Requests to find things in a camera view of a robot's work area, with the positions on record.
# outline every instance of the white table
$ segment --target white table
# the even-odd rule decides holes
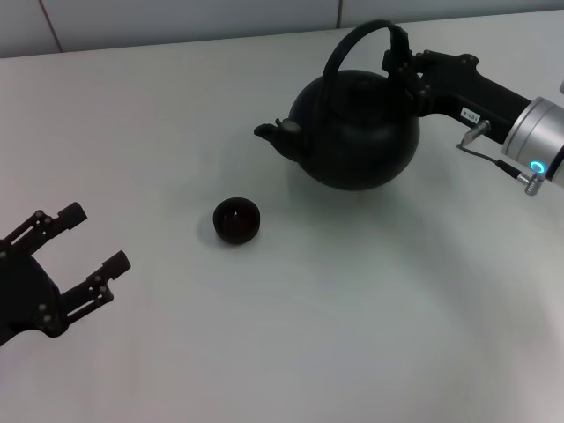
[[[564,105],[564,11],[402,25]],[[380,189],[311,180],[254,137],[346,30],[0,61],[0,234],[72,201],[37,258],[66,290],[123,249],[115,301],[0,351],[6,423],[549,423],[564,419],[564,191],[537,197],[421,119]],[[389,36],[346,67],[380,71]],[[472,148],[494,155],[480,139]],[[248,197],[249,244],[211,213]]]

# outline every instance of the teapot spout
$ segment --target teapot spout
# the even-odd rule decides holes
[[[301,128],[296,122],[289,119],[284,121],[276,120],[276,125],[269,123],[257,126],[255,135],[265,139],[287,159],[300,161],[302,151]]]
[[[276,126],[270,123],[265,123],[255,128],[255,135],[271,143],[277,129],[278,128]]]

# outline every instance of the black bowl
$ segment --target black bowl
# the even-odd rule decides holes
[[[244,244],[252,240],[260,226],[261,213],[247,198],[229,198],[213,212],[215,232],[230,244]]]

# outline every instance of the label sticker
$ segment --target label sticker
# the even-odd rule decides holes
[[[467,108],[462,108],[462,112],[460,112],[460,115],[474,123],[479,122],[479,115],[477,113],[472,112],[471,110],[468,110]]]

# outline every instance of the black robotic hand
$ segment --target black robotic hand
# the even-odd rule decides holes
[[[60,211],[57,218],[37,211],[0,241],[0,345],[24,330],[40,330],[56,338],[114,299],[108,281],[131,267],[122,251],[63,294],[32,257],[47,241],[85,220],[78,203]]]

